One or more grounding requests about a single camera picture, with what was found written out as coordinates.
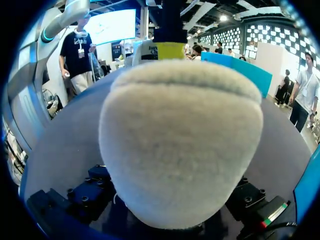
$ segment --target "cyan panel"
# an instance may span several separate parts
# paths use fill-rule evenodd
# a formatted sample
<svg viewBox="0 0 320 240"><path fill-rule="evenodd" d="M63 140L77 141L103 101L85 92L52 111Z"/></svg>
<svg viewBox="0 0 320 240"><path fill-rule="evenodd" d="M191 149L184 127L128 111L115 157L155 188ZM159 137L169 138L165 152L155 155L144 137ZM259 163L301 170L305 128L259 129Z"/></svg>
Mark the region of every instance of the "cyan panel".
<svg viewBox="0 0 320 240"><path fill-rule="evenodd" d="M272 74L262 68L232 56L212 52L202 52L201 60L226 66L250 79L260 90L263 98L267 97Z"/></svg>
<svg viewBox="0 0 320 240"><path fill-rule="evenodd" d="M310 158L309 164L294 189L297 223L301 223L313 203L320 187L320 146Z"/></svg>

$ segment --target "robotic arm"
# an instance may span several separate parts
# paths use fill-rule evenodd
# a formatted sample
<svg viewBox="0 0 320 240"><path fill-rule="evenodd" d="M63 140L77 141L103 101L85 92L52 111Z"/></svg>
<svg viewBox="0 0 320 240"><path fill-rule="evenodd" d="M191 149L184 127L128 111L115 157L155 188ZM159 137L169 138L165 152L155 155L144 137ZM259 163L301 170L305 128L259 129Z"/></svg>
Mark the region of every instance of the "robotic arm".
<svg viewBox="0 0 320 240"><path fill-rule="evenodd" d="M90 0L67 0L63 13L48 9L22 42L3 93L3 116L29 155L50 122L44 103L43 73L65 27L89 13Z"/></svg>
<svg viewBox="0 0 320 240"><path fill-rule="evenodd" d="M44 43L51 42L62 29L76 22L89 13L89 0L67 0L64 12L58 14L41 33L41 40Z"/></svg>

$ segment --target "man in white shirt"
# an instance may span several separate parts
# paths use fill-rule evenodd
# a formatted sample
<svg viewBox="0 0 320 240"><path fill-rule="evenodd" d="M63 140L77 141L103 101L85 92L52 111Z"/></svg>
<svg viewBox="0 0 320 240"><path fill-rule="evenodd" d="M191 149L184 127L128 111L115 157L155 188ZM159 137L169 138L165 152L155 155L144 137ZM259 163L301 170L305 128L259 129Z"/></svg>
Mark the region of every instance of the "man in white shirt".
<svg viewBox="0 0 320 240"><path fill-rule="evenodd" d="M290 121L300 133L308 116L314 115L317 110L319 94L319 79L312 72L314 59L308 52L305 53L305 61L307 70L299 72L289 99L290 104L294 102Z"/></svg>
<svg viewBox="0 0 320 240"><path fill-rule="evenodd" d="M134 52L134 45L132 43L132 41L130 39L127 39L127 40L122 40L120 42L120 46L122 48L124 48L124 54L125 54L125 57L129 57L133 54Z"/></svg>
<svg viewBox="0 0 320 240"><path fill-rule="evenodd" d="M231 56L231 57L233 57L233 58L236 57L235 53L232 51L231 48L228 48L228 52L229 52L229 56Z"/></svg>
<svg viewBox="0 0 320 240"><path fill-rule="evenodd" d="M184 55L190 55L190 53L191 53L190 45L187 43L184 46Z"/></svg>

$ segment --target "yellow component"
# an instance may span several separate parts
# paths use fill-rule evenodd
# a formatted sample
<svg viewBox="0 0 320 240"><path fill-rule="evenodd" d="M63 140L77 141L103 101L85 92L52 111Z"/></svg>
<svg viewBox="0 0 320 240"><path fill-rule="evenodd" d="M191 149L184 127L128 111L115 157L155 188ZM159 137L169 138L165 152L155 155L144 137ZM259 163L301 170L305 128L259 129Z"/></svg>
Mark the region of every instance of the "yellow component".
<svg viewBox="0 0 320 240"><path fill-rule="evenodd" d="M158 48L158 60L184 59L185 44L181 42L156 42Z"/></svg>

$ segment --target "white shirt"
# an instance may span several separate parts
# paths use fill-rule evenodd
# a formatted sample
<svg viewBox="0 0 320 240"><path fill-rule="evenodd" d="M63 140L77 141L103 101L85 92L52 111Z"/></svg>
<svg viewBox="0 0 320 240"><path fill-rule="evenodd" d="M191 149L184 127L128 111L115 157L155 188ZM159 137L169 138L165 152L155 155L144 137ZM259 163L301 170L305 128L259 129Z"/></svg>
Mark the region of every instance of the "white shirt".
<svg viewBox="0 0 320 240"><path fill-rule="evenodd" d="M314 73L310 74L307 70L300 71L296 82L299 84L296 101L309 113L312 113L312 107L315 97L319 95L319 79Z"/></svg>
<svg viewBox="0 0 320 240"><path fill-rule="evenodd" d="M191 53L190 45L188 43L184 46L184 53L185 54L190 54Z"/></svg>
<svg viewBox="0 0 320 240"><path fill-rule="evenodd" d="M132 54L134 50L134 45L130 39L122 40L120 45L124 48L124 54Z"/></svg>
<svg viewBox="0 0 320 240"><path fill-rule="evenodd" d="M196 57L193 58L193 60L201 61L201 56L196 56Z"/></svg>

